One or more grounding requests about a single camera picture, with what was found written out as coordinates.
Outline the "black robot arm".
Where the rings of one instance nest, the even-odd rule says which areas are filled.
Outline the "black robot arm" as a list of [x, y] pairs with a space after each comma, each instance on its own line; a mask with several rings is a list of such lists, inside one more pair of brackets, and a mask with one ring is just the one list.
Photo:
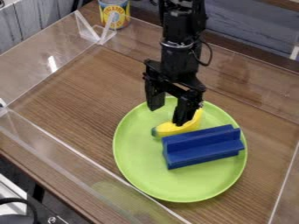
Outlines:
[[163, 24], [162, 60], [145, 61], [145, 92], [151, 111], [165, 105], [167, 94], [178, 98], [173, 123], [183, 126], [202, 107], [206, 86], [197, 78], [201, 66], [211, 63], [201, 60], [202, 46], [211, 49], [202, 38], [207, 13], [205, 0], [159, 0]]

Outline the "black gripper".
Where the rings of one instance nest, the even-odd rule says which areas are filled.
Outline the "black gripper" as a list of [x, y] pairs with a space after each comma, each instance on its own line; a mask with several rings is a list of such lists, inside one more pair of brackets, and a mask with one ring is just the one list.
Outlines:
[[199, 66], [209, 63], [201, 61], [202, 43], [178, 48], [163, 45], [162, 60], [145, 61], [145, 92], [147, 107], [151, 111], [165, 105], [167, 94], [178, 98], [178, 105], [173, 115], [173, 123], [183, 126], [202, 108], [206, 86], [197, 78]]

